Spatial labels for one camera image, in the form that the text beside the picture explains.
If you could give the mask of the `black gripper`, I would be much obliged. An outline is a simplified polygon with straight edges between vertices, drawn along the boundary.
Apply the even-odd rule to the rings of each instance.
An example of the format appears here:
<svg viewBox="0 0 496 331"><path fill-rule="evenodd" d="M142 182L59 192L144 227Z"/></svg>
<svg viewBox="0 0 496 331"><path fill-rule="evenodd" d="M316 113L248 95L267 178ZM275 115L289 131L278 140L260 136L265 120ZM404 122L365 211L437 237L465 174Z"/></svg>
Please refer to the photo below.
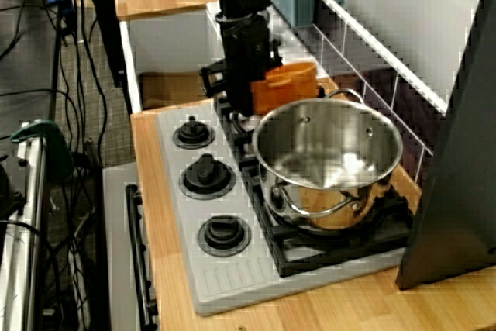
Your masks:
<svg viewBox="0 0 496 331"><path fill-rule="evenodd" d="M271 38L264 16L216 16L215 21L220 26L224 58L200 70L203 92L211 98L224 91L235 111L252 116L250 83L263 80L269 70L283 64L281 41Z"/></svg>

